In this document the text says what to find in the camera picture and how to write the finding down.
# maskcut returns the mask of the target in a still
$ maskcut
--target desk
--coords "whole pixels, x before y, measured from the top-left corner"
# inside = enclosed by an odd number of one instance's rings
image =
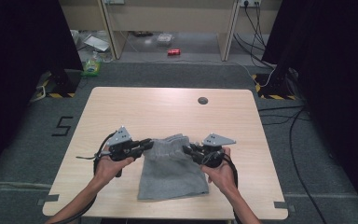
[[[198,103],[208,98],[207,105]],[[239,173],[239,189],[261,219],[285,219],[281,186],[254,96],[247,90],[95,88],[78,122],[72,141],[43,212],[52,216],[67,205],[92,178],[92,161],[76,156],[92,156],[104,138],[125,125],[133,140],[165,138],[183,133],[191,142],[201,142],[209,133],[237,141],[231,157]],[[210,194],[159,202],[137,201],[144,158],[123,170],[97,197],[86,217],[232,219],[232,207],[214,185]]]
[[[103,5],[118,58],[128,31],[217,33],[222,61],[227,60],[237,0],[126,0]]]

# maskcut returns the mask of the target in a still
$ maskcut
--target gray cloth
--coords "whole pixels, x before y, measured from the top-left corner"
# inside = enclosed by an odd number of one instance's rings
[[[176,134],[152,141],[153,147],[144,152],[139,200],[164,200],[209,193],[205,174],[183,152],[182,146],[189,146],[187,136]]]

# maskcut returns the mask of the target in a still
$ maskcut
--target red can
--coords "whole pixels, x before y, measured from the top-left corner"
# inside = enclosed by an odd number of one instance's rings
[[[169,49],[168,56],[171,56],[171,55],[180,55],[180,50],[179,49]]]

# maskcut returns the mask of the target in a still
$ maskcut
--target hand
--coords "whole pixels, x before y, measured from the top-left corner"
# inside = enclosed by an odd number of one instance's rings
[[[128,157],[123,161],[112,161],[109,156],[103,156],[98,162],[94,178],[101,181],[101,184],[107,185],[121,169],[133,161],[133,157]]]
[[[225,153],[230,156],[230,148],[223,147]],[[222,193],[226,194],[229,190],[236,189],[234,182],[234,174],[226,161],[216,168],[211,168],[206,165],[201,165],[201,171],[207,174],[208,183],[213,182]]]

